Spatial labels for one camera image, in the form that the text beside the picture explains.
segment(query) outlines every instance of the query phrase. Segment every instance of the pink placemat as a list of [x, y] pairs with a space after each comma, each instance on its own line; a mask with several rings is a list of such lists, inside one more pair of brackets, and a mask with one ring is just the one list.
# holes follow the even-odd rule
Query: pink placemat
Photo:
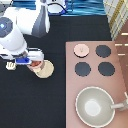
[[[89, 47], [89, 54], [79, 58], [74, 54], [74, 47], [78, 44], [85, 44]], [[107, 45], [111, 48], [111, 55], [101, 58], [96, 54], [96, 47]], [[103, 76], [98, 71], [101, 62], [110, 62], [115, 67], [112, 76]], [[75, 73], [75, 65], [78, 62], [87, 62], [91, 67], [88, 76], [81, 77]], [[90, 128], [78, 117], [75, 110], [75, 100], [78, 93], [88, 87], [97, 86], [106, 90], [115, 103], [125, 99], [126, 87], [122, 76], [121, 66], [113, 41], [79, 41], [66, 42], [66, 128]], [[113, 121], [105, 128], [128, 128], [128, 111], [116, 111]]]

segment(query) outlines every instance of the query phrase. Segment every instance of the stove burner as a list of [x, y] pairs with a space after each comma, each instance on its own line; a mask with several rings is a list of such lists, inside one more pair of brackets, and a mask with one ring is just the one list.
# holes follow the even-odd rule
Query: stove burner
[[111, 55], [111, 49], [106, 45], [99, 45], [96, 48], [96, 54], [102, 58], [106, 58]]
[[109, 62], [102, 62], [98, 66], [100, 74], [103, 76], [112, 76], [115, 72], [114, 66]]
[[75, 72], [79, 76], [82, 76], [82, 77], [87, 76], [89, 75], [90, 71], [91, 71], [91, 68], [89, 64], [87, 64], [86, 62], [79, 62], [75, 66]]

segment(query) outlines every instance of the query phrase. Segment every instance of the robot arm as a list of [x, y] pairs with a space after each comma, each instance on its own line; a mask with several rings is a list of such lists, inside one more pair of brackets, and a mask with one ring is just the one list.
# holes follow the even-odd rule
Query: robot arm
[[9, 7], [3, 17], [11, 19], [22, 34], [42, 37], [48, 33], [50, 22], [48, 17], [48, 6], [45, 0], [36, 0], [36, 10]]
[[9, 7], [4, 15], [0, 17], [0, 56], [3, 59], [42, 61], [44, 54], [40, 49], [28, 49], [23, 34], [42, 37], [48, 33], [50, 28], [48, 11], [45, 1], [36, 0], [36, 10]]

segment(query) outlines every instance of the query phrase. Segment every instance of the wooden coaster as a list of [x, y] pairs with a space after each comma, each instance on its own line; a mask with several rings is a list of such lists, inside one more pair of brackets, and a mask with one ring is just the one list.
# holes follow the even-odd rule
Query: wooden coaster
[[83, 58], [83, 57], [88, 55], [89, 48], [85, 44], [77, 44], [74, 47], [74, 53], [75, 53], [76, 56]]
[[43, 69], [35, 73], [40, 78], [48, 78], [49, 76], [52, 75], [54, 71], [54, 66], [50, 61], [44, 60], [44, 63], [45, 64], [44, 64]]

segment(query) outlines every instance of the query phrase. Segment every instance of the white ceramic bowl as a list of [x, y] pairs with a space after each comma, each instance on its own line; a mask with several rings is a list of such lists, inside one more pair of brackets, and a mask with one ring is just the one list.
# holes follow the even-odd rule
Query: white ceramic bowl
[[91, 127], [105, 127], [114, 118], [112, 97], [99, 87], [87, 87], [76, 98], [76, 112], [80, 119]]

